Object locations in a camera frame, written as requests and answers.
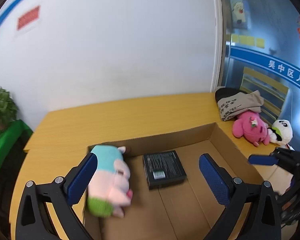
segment pink pig plush toy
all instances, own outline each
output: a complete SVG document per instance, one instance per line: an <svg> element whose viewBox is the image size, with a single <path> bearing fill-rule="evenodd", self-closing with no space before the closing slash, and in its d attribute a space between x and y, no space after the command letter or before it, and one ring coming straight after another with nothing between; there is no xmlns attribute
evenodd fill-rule
<svg viewBox="0 0 300 240"><path fill-rule="evenodd" d="M244 136L254 146L258 147L259 142L265 145L270 143L270 136L266 123L264 123L258 113L245 111L237 115L238 120L234 121L232 133L235 137Z"/></svg>
<svg viewBox="0 0 300 240"><path fill-rule="evenodd" d="M130 170L123 161L126 147L96 145L91 152L98 158L98 167L88 185L87 206L98 217L124 217L122 207L129 206Z"/></svg>

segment blue banner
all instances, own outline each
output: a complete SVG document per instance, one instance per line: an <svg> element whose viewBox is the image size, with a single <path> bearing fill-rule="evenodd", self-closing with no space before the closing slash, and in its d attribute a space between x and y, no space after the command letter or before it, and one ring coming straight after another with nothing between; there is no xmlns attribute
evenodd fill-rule
<svg viewBox="0 0 300 240"><path fill-rule="evenodd" d="M236 46L231 47L230 58L237 59L270 71L284 78L300 89L300 68L281 59L264 54L262 52Z"/></svg>

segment blue gripper pad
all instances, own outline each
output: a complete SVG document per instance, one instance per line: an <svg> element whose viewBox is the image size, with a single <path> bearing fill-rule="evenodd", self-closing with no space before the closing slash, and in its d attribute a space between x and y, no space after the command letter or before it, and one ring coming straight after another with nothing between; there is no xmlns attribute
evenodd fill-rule
<svg viewBox="0 0 300 240"><path fill-rule="evenodd" d="M201 155L199 158L199 169L218 203L228 206L230 203L230 190L205 155Z"/></svg>
<svg viewBox="0 0 300 240"><path fill-rule="evenodd" d="M98 166L98 159L95 154L91 154L89 159L83 164L77 176L71 181L67 188L67 203L69 206L79 203L86 190L93 174Z"/></svg>
<svg viewBox="0 0 300 240"><path fill-rule="evenodd" d="M248 158L248 162L250 164L267 165L267 166L278 164L278 161L279 161L278 159L267 155L250 155Z"/></svg>

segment white wall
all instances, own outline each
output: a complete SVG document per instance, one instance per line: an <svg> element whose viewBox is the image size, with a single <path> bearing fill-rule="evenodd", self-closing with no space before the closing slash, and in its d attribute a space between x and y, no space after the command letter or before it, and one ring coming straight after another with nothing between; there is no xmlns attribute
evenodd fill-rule
<svg viewBox="0 0 300 240"><path fill-rule="evenodd" d="M37 5L39 22L17 32ZM215 8L215 0L23 0L0 27L0 86L33 129L52 110L209 92L221 57Z"/></svg>

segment black box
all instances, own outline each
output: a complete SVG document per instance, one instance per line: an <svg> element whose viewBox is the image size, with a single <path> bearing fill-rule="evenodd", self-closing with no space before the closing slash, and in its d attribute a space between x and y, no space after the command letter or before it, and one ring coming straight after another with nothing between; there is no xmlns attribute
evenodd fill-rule
<svg viewBox="0 0 300 240"><path fill-rule="evenodd" d="M179 184L187 177L176 151L144 154L143 165L149 189Z"/></svg>

